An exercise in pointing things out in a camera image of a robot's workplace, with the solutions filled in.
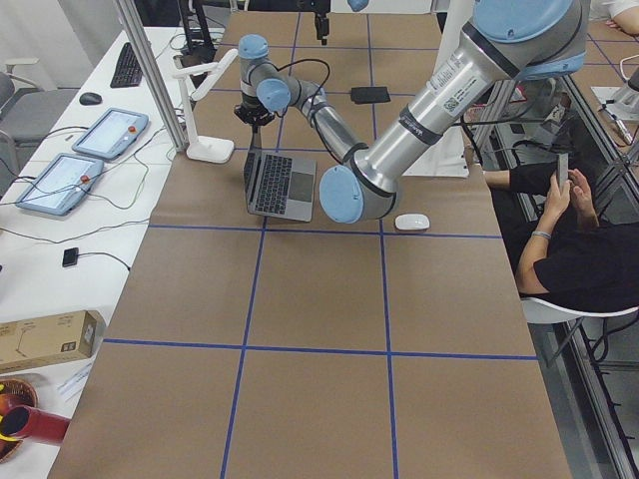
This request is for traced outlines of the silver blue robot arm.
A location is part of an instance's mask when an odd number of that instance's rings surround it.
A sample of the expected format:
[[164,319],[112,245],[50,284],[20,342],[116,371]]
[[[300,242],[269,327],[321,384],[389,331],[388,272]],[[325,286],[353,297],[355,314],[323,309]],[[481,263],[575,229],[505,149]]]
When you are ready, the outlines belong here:
[[381,219],[398,201],[400,177],[498,81],[542,79],[579,70],[587,1],[477,1],[459,43],[392,125],[368,146],[319,85],[280,73],[257,34],[238,46],[244,107],[297,108],[336,155],[319,181],[319,202],[337,223]]
[[[353,12],[359,12],[368,5],[367,0],[347,0],[346,3]],[[311,0],[310,5],[314,13],[316,37],[322,45],[326,45],[327,36],[329,35],[328,13],[330,12],[331,1]]]

